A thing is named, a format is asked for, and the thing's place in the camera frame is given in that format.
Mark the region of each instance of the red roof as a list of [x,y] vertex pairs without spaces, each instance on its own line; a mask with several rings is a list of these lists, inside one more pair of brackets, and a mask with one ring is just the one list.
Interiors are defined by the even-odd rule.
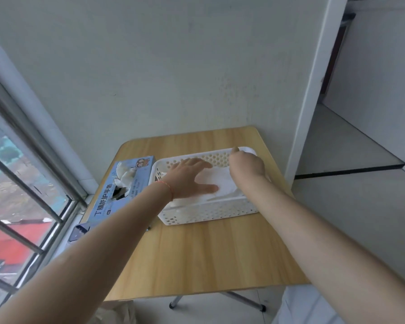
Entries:
[[[33,243],[38,244],[52,224],[52,222],[49,222],[10,224],[9,226]],[[31,254],[32,251],[25,245],[0,231],[0,259],[3,259],[6,265],[23,264]]]

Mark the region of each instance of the person's leg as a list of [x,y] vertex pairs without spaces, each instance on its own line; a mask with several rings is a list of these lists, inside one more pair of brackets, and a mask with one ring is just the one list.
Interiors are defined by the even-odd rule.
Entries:
[[313,285],[289,286],[272,324],[345,324]]

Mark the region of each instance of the bracelet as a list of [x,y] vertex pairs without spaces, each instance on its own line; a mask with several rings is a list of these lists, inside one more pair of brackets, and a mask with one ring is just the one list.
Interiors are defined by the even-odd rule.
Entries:
[[170,188],[170,191],[171,191],[171,201],[173,201],[173,200],[174,200],[174,192],[173,192],[173,188],[171,187],[171,185],[169,185],[167,182],[164,182],[164,181],[162,181],[162,180],[157,180],[156,182],[163,183],[163,184],[165,184],[167,187]]

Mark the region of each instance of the forearm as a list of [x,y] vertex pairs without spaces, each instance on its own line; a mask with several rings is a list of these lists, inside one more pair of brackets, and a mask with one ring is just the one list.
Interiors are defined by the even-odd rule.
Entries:
[[148,186],[27,283],[0,309],[0,324],[86,323],[170,200],[166,185]]
[[311,282],[351,323],[405,323],[405,283],[263,177],[244,189]]

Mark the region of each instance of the table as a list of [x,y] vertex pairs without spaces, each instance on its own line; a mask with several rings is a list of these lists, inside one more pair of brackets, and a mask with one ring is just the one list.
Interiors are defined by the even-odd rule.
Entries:
[[[131,140],[119,148],[107,173],[119,160],[149,155],[158,160],[233,146],[253,148],[264,160],[271,181],[292,196],[252,126]],[[87,220],[106,177],[82,221]],[[156,218],[105,301],[306,283],[308,279],[260,213],[172,226]]]

